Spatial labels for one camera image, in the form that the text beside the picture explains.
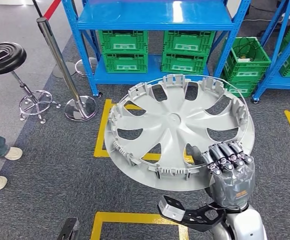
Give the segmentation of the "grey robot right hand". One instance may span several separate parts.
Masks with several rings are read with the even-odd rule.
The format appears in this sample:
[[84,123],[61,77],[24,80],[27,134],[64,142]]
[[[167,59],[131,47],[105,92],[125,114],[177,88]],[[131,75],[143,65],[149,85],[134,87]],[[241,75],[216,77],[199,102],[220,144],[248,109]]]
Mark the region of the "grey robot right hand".
[[205,164],[210,176],[206,192],[219,206],[243,210],[254,189],[254,159],[236,141],[214,143],[205,152],[193,146],[190,154],[195,164]]

